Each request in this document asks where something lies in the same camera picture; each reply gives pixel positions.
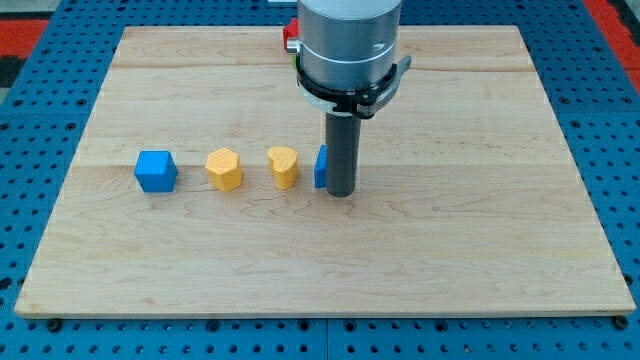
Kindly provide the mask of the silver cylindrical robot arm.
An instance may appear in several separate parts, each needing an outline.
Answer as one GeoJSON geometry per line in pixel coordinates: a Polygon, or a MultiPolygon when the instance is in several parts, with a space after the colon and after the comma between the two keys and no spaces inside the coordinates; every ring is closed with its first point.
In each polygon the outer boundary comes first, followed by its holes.
{"type": "Polygon", "coordinates": [[[394,61],[401,7],[401,0],[299,0],[302,72],[335,90],[378,83],[394,61]]]}

